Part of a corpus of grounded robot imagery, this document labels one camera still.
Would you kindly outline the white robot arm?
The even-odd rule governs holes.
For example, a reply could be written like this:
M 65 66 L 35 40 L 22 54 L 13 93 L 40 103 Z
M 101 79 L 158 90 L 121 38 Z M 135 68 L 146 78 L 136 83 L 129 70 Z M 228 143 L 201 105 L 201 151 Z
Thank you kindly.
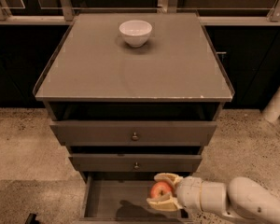
M 236 224 L 280 224 L 280 200 L 247 177 L 235 177 L 229 185 L 171 173 L 154 180 L 147 203 L 155 210 L 196 210 Z

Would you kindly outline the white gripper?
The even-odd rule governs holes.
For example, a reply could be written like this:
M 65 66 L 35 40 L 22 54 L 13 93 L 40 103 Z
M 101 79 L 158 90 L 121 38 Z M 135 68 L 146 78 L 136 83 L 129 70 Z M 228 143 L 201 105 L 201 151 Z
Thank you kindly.
M 149 206 L 155 210 L 174 212 L 185 210 L 202 210 L 201 190 L 202 180 L 199 177 L 188 176 L 183 178 L 172 173 L 159 173 L 154 176 L 154 189 L 174 190 L 157 198 L 147 198 Z

